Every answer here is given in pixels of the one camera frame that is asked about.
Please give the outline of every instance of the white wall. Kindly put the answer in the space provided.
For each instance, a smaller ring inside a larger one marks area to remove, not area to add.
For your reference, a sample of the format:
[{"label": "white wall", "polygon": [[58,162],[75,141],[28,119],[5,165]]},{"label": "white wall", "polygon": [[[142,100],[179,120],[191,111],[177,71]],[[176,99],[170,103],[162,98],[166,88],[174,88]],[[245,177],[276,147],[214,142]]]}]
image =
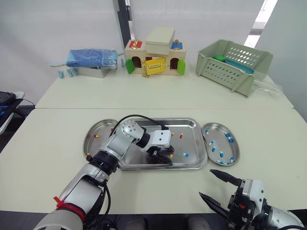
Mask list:
[{"label": "white wall", "polygon": [[306,12],[306,0],[278,0],[256,49],[273,53],[269,75],[307,121]]},{"label": "white wall", "polygon": [[244,44],[263,0],[131,0],[135,38],[145,39],[156,26],[175,28],[185,42],[186,61],[196,64],[197,52],[219,39]]},{"label": "white wall", "polygon": [[57,77],[48,64],[86,47],[123,49],[112,0],[0,1],[0,91],[36,103]]}]

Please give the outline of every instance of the metal clip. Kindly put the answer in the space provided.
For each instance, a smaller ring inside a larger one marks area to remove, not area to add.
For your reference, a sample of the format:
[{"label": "metal clip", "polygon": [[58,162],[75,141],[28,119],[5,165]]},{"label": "metal clip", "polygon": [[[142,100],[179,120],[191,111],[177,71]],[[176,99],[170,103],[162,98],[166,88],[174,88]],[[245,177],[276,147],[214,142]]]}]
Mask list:
[{"label": "metal clip", "polygon": [[145,60],[142,60],[142,69],[143,69],[142,76],[145,77],[145,78],[148,78],[149,75],[147,75],[147,72],[146,72],[146,62],[145,62]]},{"label": "metal clip", "polygon": [[135,39],[135,40],[134,40],[132,49],[137,49],[138,41],[139,41],[138,39]]}]

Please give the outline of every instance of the stainless steel tray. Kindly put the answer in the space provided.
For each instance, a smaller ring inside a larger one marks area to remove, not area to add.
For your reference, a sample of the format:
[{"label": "stainless steel tray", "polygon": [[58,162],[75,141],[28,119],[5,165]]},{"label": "stainless steel tray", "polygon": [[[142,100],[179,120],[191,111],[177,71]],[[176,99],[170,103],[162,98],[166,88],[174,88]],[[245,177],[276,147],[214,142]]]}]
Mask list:
[{"label": "stainless steel tray", "polygon": [[202,127],[201,132],[211,161],[228,167],[239,161],[240,149],[238,142],[227,127],[218,123],[207,123]]},{"label": "stainless steel tray", "polygon": [[[147,132],[160,130],[161,127],[146,119],[134,119]],[[149,164],[148,154],[141,152],[139,147],[131,145],[122,161],[121,170],[151,170],[151,169],[199,169],[207,162],[207,153],[201,135],[200,125],[191,118],[155,118],[166,125],[174,134],[171,145],[174,147],[173,165]]]},{"label": "stainless steel tray", "polygon": [[88,153],[94,156],[98,153],[102,143],[106,142],[111,133],[111,128],[117,123],[116,120],[106,119],[94,124],[87,132],[83,143],[83,154],[86,157]]}]

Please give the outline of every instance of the robotic arm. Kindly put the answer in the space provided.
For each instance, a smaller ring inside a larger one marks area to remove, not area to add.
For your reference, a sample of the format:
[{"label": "robotic arm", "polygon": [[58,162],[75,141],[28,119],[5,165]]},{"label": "robotic arm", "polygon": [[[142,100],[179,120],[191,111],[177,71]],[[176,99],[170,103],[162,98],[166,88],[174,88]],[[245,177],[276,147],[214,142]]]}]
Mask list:
[{"label": "robotic arm", "polygon": [[293,225],[304,229],[303,223],[296,215],[268,205],[264,198],[262,181],[238,179],[219,170],[210,171],[222,181],[238,187],[235,194],[230,198],[229,211],[223,209],[216,200],[200,193],[203,201],[226,219],[230,229],[240,230],[244,227],[244,230],[247,230],[250,224],[255,230],[280,229],[286,226],[294,228]]},{"label": "robotic arm", "polygon": [[61,195],[54,197],[56,210],[47,214],[34,230],[82,230],[83,227],[93,227],[105,193],[110,198],[106,186],[109,175],[116,171],[132,143],[158,162],[172,164],[165,154],[174,151],[170,146],[171,133],[165,126],[162,129],[147,133],[133,120],[120,123],[99,152],[94,157],[89,155],[86,158],[89,163],[82,167]]}]

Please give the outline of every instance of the white table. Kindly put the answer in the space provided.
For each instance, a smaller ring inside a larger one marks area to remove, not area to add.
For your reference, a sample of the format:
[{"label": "white table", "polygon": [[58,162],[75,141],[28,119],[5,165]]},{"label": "white table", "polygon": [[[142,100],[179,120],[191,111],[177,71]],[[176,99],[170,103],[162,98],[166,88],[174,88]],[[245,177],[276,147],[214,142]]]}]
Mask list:
[{"label": "white table", "polygon": [[[14,94],[16,95],[16,99],[21,99],[24,98],[24,92],[20,91],[20,92],[14,92]],[[0,135],[5,131],[6,127],[9,125],[11,119],[13,118],[14,113],[11,113],[8,117],[8,119],[6,119],[6,121],[3,123],[3,125],[0,127]]]},{"label": "white table", "polygon": [[112,69],[104,79],[77,75],[57,79],[36,108],[220,109],[293,108],[285,97],[255,91],[250,97],[232,93],[188,65],[184,76],[129,75]]},{"label": "white table", "polygon": [[294,109],[35,109],[0,154],[0,210],[52,211],[56,205],[52,197],[86,163],[83,141],[89,128],[99,120],[129,114],[191,117],[201,126],[221,123],[237,138],[241,158],[233,167],[208,162],[199,170],[118,170],[108,183],[110,213],[212,212],[199,191],[227,207],[236,188],[209,169],[261,179],[270,205],[307,207],[307,126]]}]

